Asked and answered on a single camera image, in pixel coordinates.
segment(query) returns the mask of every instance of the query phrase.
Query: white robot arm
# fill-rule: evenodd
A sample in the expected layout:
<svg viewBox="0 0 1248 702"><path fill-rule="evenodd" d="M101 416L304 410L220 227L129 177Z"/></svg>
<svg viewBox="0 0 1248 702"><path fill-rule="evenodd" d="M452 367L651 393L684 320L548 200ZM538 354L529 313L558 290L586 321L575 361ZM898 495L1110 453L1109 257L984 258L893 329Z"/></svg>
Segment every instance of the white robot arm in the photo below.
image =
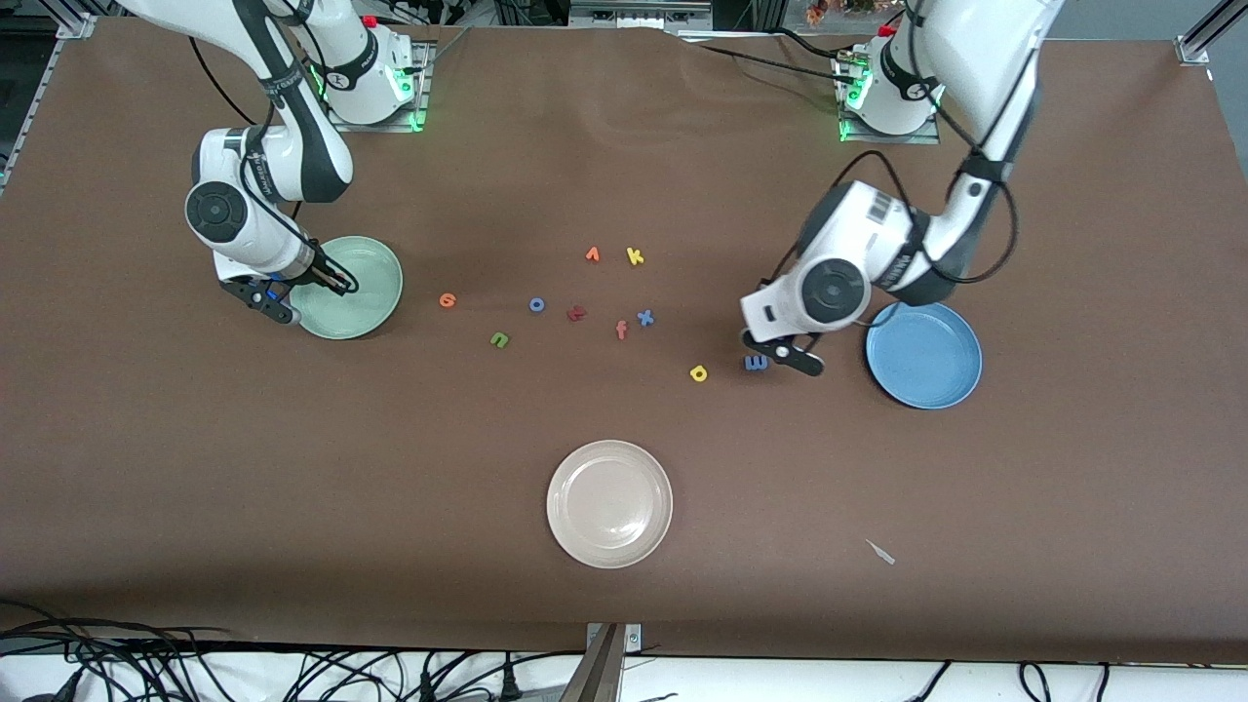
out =
<svg viewBox="0 0 1248 702"><path fill-rule="evenodd" d="M378 49L382 40L391 46L388 29L364 27L349 0L295 1L298 5L121 0L152 24L240 57L282 116L276 126L271 111L263 125L207 132L192 159L186 199L187 224L212 250L221 287L281 324L300 321L298 311L286 302L292 286L317 284L338 295L358 289L349 271L327 259L317 241L275 206L332 202L353 175L351 152L318 104L281 25L292 25L297 36L316 45L317 65L331 76L324 97L339 117L378 121L412 99L404 99L388 55Z"/></svg>
<svg viewBox="0 0 1248 702"><path fill-rule="evenodd" d="M970 120L971 154L938 216L907 211L862 182L832 187L802 227L796 264L741 300L746 346L819 375L822 361L794 339L854 324L872 285L926 305L967 281L980 231L1040 102L1038 50L1061 5L919 0L896 35L867 45L872 77L855 110L862 121L882 134L909 134L947 86Z"/></svg>

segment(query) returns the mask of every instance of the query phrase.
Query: wire bundle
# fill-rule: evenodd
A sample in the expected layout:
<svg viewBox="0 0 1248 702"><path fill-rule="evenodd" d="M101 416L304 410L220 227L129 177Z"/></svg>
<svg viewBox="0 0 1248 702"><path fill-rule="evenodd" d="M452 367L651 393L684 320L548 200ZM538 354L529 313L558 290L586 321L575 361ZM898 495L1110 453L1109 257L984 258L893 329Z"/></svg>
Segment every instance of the wire bundle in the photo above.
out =
<svg viewBox="0 0 1248 702"><path fill-rule="evenodd" d="M71 702L74 693L82 680L99 680L105 686L109 702L201 702L223 701L238 702L222 685L217 673L206 660L208 652L232 647L228 643L203 642L196 638L196 633L218 632L227 633L227 630L215 627L155 627L136 622L124 622L104 618L87 617L57 617L47 610L0 598L0 607L14 607L30 612L36 620L0 631L0 642L21 641L30 643L21 648L0 653L0 661L7 656L22 653L54 652L60 650L65 661L77 665L79 668L55 697L57 702ZM121 637L99 637L89 630L105 630L121 632ZM342 677L336 680L317 696L319 702L329 702L343 690L359 685L372 686L377 693L377 702L449 702L470 693L483 693L490 702L495 695L484 687L484 681L497 673L504 673L505 680L510 678L515 666L529 661L538 661L553 656L579 656L582 651L553 651L549 653L537 653L524 658L512 660L507 655L503 665L490 668L459 687L439 695L442 687L451 673L473 656L477 651L468 651L458 655L448 663L431 671L433 657L438 651L424 652L424 666L419 681L408 687L407 673L403 667L406 653L419 653L412 648L384 648L384 650L349 650L349 651L310 651L297 647L275 647L277 650L303 655L298 675L290 690L282 697L282 702L302 702L310 690L323 685L328 676ZM398 668L398 682L394 685L382 677L377 670L393 662ZM192 672L198 668L212 682L207 695L202 696L196 688ZM132 682L134 678L141 681L141 690Z"/></svg>

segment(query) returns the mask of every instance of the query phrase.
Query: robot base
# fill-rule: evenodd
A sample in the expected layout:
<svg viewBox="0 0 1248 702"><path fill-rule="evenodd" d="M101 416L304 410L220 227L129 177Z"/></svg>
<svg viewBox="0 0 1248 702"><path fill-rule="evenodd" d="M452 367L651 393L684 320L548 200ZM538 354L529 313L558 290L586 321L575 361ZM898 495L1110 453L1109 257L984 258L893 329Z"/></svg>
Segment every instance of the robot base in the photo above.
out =
<svg viewBox="0 0 1248 702"><path fill-rule="evenodd" d="M433 60L437 56L436 41L412 41L402 34L392 34L388 50L403 69L411 67L412 75L396 76L402 90L413 91L411 101L399 107L389 117L371 125L353 124L343 120L336 112L329 112L329 124L338 131L371 131L404 134L424 131L424 119L429 110L429 91L433 89Z"/></svg>
<svg viewBox="0 0 1248 702"><path fill-rule="evenodd" d="M866 51L866 45L859 44L854 47L854 51ZM831 59L831 65L834 75L855 77L852 75L854 66L851 64L844 64L836 59ZM846 107L851 90L854 90L854 87L850 84L836 84L836 114L840 122L841 141L867 141L871 144L940 144L940 131L936 127L935 114L929 116L927 121L925 121L921 127L910 134L904 134L901 136L880 134L867 126L857 112Z"/></svg>

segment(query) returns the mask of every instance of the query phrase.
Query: green plate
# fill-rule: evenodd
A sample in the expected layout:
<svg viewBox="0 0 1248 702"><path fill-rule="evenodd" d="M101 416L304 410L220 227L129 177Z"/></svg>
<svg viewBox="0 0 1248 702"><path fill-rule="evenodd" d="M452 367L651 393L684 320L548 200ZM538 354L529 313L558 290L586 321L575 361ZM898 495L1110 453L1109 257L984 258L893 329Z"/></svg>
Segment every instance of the green plate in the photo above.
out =
<svg viewBox="0 0 1248 702"><path fill-rule="evenodd" d="M359 281L359 290L342 297L321 285L291 291L300 325L323 339L354 339L384 322L403 294L403 267L388 246L367 236L342 236L323 245L324 252Z"/></svg>

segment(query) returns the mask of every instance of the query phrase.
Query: metal frame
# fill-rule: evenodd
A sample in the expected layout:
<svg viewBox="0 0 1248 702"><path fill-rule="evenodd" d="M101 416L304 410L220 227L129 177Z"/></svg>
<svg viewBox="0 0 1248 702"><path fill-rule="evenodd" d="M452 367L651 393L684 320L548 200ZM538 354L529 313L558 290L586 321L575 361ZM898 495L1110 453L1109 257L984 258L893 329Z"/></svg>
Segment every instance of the metal frame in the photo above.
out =
<svg viewBox="0 0 1248 702"><path fill-rule="evenodd" d="M125 15L115 0L39 0L60 29L56 39L86 39L95 30L97 15Z"/></svg>
<svg viewBox="0 0 1248 702"><path fill-rule="evenodd" d="M624 673L624 651L629 645L641 645L640 625L589 626L589 648L563 688L559 702L617 702ZM636 627L635 641L630 641L629 627Z"/></svg>
<svg viewBox="0 0 1248 702"><path fill-rule="evenodd" d="M1187 34L1174 39L1174 51L1184 66L1209 62L1209 46L1248 14L1248 0L1222 0Z"/></svg>
<svg viewBox="0 0 1248 702"><path fill-rule="evenodd" d="M26 142L26 134L30 131L30 125L35 121L35 111L39 110L39 105L44 101L44 92L47 90L47 84L52 80L52 69L56 67L56 61L61 57L65 41L65 39L59 39L56 46L52 47L52 55L47 57L47 67L44 69L44 75L39 79L35 99L30 101L30 109L26 110L26 119L21 122L21 131L17 132L17 139L12 142L12 152L9 154L9 160L4 162L4 170L0 171L0 195L4 195L4 189L9 185L12 169L17 165L21 147Z"/></svg>

